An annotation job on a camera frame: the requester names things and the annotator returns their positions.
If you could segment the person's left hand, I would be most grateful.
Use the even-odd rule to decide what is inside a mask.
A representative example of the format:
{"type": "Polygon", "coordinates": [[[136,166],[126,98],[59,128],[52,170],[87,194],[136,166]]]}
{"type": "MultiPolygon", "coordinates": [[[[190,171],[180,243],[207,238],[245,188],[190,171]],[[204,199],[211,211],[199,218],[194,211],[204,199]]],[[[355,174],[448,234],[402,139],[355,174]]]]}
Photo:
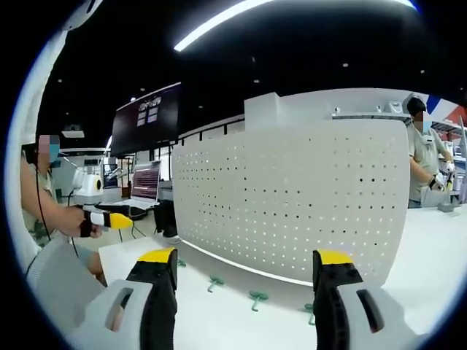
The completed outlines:
{"type": "Polygon", "coordinates": [[[80,238],[98,238],[104,226],[104,214],[98,211],[88,211],[80,208],[84,219],[80,223],[80,238]]]}

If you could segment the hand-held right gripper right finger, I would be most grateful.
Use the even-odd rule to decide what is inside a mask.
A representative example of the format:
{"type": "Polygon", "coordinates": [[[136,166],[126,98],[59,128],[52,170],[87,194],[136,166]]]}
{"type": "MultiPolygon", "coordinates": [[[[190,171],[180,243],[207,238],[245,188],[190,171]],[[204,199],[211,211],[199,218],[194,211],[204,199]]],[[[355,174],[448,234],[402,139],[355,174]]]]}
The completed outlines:
{"type": "Polygon", "coordinates": [[[318,349],[418,349],[428,337],[414,332],[402,305],[364,281],[343,252],[313,251],[312,284],[318,349]]]}

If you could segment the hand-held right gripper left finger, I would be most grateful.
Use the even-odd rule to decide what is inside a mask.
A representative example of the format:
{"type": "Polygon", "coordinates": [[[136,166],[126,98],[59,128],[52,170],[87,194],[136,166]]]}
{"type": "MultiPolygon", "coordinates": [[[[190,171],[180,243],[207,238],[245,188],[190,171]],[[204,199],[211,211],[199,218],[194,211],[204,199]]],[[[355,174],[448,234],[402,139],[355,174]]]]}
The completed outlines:
{"type": "Polygon", "coordinates": [[[127,278],[112,282],[69,335],[73,349],[173,349],[177,249],[143,254],[127,278]]]}

